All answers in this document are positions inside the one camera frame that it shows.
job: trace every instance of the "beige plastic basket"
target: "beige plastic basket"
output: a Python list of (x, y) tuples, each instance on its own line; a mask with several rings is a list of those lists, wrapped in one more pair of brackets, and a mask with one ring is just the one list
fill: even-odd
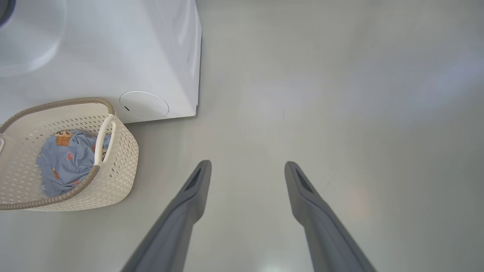
[[(138, 143), (105, 99), (90, 97), (44, 104), (21, 111), (0, 126), (0, 210), (78, 211), (123, 200), (131, 191)], [(98, 136), (94, 167), (70, 192), (46, 198), (36, 164), (41, 147), (59, 130)], [(111, 134), (104, 160), (102, 142)]]

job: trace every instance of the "ribbed rim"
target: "ribbed rim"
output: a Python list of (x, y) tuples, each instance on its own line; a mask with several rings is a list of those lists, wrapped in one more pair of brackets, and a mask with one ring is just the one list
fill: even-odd
[[(57, 101), (57, 102), (52, 102), (52, 103), (47, 103), (43, 104), (40, 106), (35, 106), (28, 108), (26, 110), (22, 110), (21, 112), (13, 115), (11, 118), (9, 118), (2, 126), (0, 126), (0, 133), (5, 133), (8, 127), (10, 127), (15, 121), (18, 119), (39, 111), (47, 110), (47, 109), (52, 109), (52, 108), (57, 108), (57, 107), (62, 107), (62, 106), (71, 106), (71, 105), (79, 105), (79, 104), (91, 104), (91, 103), (99, 103), (99, 104), (104, 104), (107, 107), (108, 114), (116, 114), (116, 111), (114, 110), (113, 105), (106, 99), (100, 98), (100, 97), (86, 97), (86, 98), (75, 98), (75, 99), (68, 99), (68, 100), (62, 100), (62, 101)], [(91, 171), (89, 172), (88, 176), (81, 182), (79, 183), (78, 186), (73, 188), (71, 191), (60, 195), (60, 196), (55, 196), (51, 198), (46, 198), (46, 199), (40, 199), (40, 200), (34, 200), (34, 201), (29, 201), (29, 202), (21, 202), (21, 203), (13, 203), (13, 204), (0, 204), (0, 210), (19, 210), (19, 209), (29, 209), (29, 208), (35, 208), (35, 207), (41, 207), (49, 204), (54, 204), (54, 203), (59, 203), (62, 201), (66, 201), (68, 199), (71, 199), (75, 196), (77, 196), (80, 192), (82, 192), (86, 187), (94, 180), (96, 177), (97, 173), (101, 169), (100, 166), (94, 166)]]

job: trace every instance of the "blue cloth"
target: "blue cloth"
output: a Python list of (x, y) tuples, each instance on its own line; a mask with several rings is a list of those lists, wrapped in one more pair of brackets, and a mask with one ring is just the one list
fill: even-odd
[[(103, 156), (111, 135), (106, 135)], [(94, 166), (96, 138), (79, 130), (62, 130), (42, 146), (37, 165), (42, 171), (42, 189), (49, 197), (65, 194), (82, 182)]]

